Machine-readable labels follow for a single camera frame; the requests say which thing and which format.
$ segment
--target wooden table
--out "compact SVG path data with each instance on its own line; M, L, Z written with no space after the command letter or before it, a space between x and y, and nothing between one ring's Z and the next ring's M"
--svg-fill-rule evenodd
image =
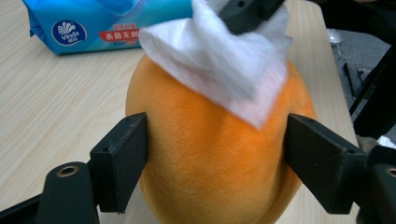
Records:
M310 90L318 121L356 144L320 9L290 0L290 59ZM142 49L56 56L29 37L21 1L0 1L0 211L42 191L52 168L88 161L90 150L124 117ZM127 214L102 223L158 223L137 188ZM278 223L355 223L327 215L302 187Z

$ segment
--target orange ball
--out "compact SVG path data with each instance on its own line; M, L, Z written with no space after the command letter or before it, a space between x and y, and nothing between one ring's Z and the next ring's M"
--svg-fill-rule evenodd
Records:
M283 159L289 113L315 117L295 68L257 130L167 74L148 56L136 67L126 115L148 116L140 187L162 223L274 223L301 181Z

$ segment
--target vinda logo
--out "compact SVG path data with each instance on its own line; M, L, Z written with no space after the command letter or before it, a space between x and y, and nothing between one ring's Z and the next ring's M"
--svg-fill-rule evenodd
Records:
M63 46L71 46L87 39L85 28L76 21L58 21L52 26L52 36Z

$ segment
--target crumpled tissue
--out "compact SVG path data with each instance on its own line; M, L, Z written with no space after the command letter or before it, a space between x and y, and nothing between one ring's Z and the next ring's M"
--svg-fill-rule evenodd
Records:
M191 3L192 18L141 29L142 48L179 82L260 129L288 73L288 11L281 6L254 32L233 35L205 0Z

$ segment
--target tissue pack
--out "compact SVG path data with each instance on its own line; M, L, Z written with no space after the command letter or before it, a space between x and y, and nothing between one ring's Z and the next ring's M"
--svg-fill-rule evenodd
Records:
M23 0L30 35L56 54L138 48L139 29L191 17L190 0Z

